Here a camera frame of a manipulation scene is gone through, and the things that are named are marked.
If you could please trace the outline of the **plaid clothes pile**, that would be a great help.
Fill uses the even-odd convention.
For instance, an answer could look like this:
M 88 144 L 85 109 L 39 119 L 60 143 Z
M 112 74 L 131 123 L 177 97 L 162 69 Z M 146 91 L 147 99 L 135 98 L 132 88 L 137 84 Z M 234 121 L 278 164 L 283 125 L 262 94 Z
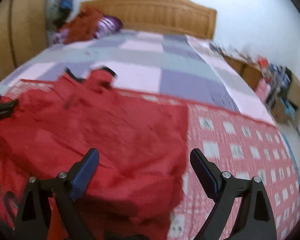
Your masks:
M 277 98 L 287 100 L 292 81 L 292 72 L 289 68 L 270 63 L 264 71 L 264 79 L 270 85 L 270 92 L 266 99 L 266 106 L 273 108 Z

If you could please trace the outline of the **blue floor mat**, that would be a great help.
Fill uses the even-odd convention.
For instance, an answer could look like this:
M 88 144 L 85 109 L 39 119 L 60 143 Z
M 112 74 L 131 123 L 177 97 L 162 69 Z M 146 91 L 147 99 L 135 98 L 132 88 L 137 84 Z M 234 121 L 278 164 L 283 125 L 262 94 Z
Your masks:
M 287 137 L 283 133 L 281 133 L 281 137 L 282 137 L 282 140 L 285 142 L 285 145 L 286 145 L 286 148 L 287 148 L 287 153 L 288 153 L 290 159 L 292 160 L 293 172 L 297 175 L 297 178 L 298 178 L 296 187 L 299 191 L 299 199 L 300 199 L 300 167 L 298 167 L 298 165 L 297 165 L 296 158 L 294 156 L 294 153 L 293 153 L 292 148 L 291 148 L 291 146 L 288 142 Z

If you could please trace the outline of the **red checkered mat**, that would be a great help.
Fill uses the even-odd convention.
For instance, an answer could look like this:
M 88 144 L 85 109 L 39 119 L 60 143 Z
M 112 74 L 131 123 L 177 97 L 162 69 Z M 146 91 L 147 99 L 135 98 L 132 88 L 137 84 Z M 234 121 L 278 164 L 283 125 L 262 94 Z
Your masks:
M 236 178 L 261 178 L 278 239 L 299 220 L 292 160 L 278 128 L 265 121 L 167 95 L 110 85 L 91 89 L 66 77 L 20 80 L 4 98 L 20 100 L 18 112 L 59 147 L 31 161 L 41 175 L 68 166 L 81 150 L 98 148 L 100 166 L 86 200 L 121 216 L 115 229 L 194 239 L 213 206 L 190 168 L 194 148 Z

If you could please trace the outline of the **wooden wardrobe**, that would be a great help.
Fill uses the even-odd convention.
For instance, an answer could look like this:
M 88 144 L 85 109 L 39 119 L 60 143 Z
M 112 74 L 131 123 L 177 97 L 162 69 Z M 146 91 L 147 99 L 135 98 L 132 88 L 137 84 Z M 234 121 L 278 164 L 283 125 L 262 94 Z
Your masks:
M 0 0 L 0 81 L 48 47 L 47 0 Z

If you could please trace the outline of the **cardboard box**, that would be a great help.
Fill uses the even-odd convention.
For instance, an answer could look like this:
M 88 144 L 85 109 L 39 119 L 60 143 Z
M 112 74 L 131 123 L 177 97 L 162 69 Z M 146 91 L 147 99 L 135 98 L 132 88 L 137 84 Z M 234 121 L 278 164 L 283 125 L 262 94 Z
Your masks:
M 300 124 L 300 80 L 293 73 L 289 88 L 275 97 L 271 114 L 279 124 L 288 121 L 296 126 Z

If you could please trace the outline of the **orange-brown jacket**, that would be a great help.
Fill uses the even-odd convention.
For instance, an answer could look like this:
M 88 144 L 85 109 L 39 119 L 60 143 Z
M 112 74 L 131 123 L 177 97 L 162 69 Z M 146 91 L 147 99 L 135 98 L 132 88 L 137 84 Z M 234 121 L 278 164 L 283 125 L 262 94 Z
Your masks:
M 84 6 L 77 16 L 69 23 L 65 23 L 61 30 L 68 30 L 64 44 L 77 41 L 88 41 L 98 30 L 98 22 L 103 17 L 98 7 Z

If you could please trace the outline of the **hanging bags pile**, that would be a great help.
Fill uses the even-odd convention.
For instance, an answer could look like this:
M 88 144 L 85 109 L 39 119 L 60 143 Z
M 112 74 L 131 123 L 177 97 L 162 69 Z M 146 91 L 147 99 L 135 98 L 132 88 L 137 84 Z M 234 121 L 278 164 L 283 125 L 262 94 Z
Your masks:
M 49 17 L 52 25 L 59 29 L 68 19 L 73 10 L 74 0 L 55 0 L 49 7 Z

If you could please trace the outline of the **pink plush bag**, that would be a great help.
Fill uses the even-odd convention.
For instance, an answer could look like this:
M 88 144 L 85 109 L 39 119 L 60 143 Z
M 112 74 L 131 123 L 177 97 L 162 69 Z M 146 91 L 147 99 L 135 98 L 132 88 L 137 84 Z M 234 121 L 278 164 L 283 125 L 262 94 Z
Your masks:
M 261 102 L 265 103 L 268 95 L 270 93 L 270 85 L 266 83 L 265 79 L 261 79 L 255 90 L 255 94 L 260 99 Z

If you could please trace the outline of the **purple patterned pillow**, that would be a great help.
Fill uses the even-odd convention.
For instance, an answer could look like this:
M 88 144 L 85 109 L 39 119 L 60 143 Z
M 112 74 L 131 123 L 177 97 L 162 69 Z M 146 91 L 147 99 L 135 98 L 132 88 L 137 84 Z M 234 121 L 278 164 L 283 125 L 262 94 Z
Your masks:
M 111 34 L 118 33 L 123 27 L 123 23 L 117 17 L 104 15 L 97 23 L 97 29 L 93 33 L 92 39 L 101 39 L 103 37 L 109 36 Z M 69 36 L 69 27 L 64 27 L 63 29 L 57 31 L 52 38 L 53 44 L 65 44 L 66 39 Z

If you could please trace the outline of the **wooden nightstand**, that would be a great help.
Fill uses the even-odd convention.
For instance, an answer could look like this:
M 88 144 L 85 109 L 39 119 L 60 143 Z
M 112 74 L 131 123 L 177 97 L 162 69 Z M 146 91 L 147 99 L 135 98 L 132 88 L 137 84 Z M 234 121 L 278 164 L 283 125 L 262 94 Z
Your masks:
M 238 60 L 227 55 L 223 55 L 223 59 L 240 75 L 240 77 L 253 91 L 257 89 L 259 81 L 262 79 L 263 75 L 256 64 L 246 62 L 244 60 Z

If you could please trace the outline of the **red bag on nightstand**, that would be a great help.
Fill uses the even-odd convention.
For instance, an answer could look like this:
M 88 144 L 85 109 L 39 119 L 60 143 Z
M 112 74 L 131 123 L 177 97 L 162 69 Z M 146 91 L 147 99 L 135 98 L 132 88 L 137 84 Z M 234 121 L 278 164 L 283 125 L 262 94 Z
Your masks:
M 262 72 L 265 71 L 269 66 L 269 62 L 268 62 L 267 58 L 261 57 L 261 56 L 259 56 L 257 58 L 256 63 L 258 65 L 260 71 L 262 71 Z

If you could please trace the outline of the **pastel checkered bed quilt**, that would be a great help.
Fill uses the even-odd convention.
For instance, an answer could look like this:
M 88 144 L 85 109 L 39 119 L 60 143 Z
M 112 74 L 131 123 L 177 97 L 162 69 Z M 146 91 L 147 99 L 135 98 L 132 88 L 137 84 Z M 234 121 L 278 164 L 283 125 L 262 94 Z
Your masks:
M 55 44 L 0 82 L 0 94 L 21 79 L 55 81 L 65 69 L 86 78 L 108 67 L 114 87 L 165 94 L 238 111 L 272 124 L 266 107 L 209 42 L 186 35 L 121 31 L 99 40 Z

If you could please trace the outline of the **wooden headboard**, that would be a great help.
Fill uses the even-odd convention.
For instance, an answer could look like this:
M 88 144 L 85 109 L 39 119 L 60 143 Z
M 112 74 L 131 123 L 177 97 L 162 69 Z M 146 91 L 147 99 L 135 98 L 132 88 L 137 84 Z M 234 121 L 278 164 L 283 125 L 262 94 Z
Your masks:
M 190 0 L 87 0 L 80 8 L 97 7 L 129 30 L 186 34 L 213 39 L 217 10 Z

